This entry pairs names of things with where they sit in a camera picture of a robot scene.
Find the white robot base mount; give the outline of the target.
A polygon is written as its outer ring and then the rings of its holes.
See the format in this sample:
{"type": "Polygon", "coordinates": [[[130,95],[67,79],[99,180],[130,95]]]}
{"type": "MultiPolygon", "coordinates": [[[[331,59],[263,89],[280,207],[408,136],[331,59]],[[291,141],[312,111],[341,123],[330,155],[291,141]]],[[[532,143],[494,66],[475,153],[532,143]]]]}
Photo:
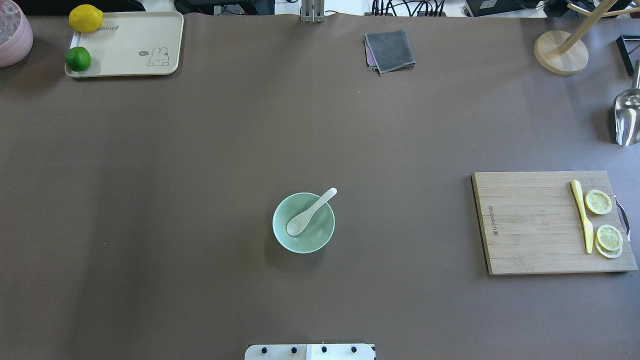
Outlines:
{"type": "Polygon", "coordinates": [[[245,360],[375,360],[374,344],[299,343],[253,344],[247,347],[245,360]]]}

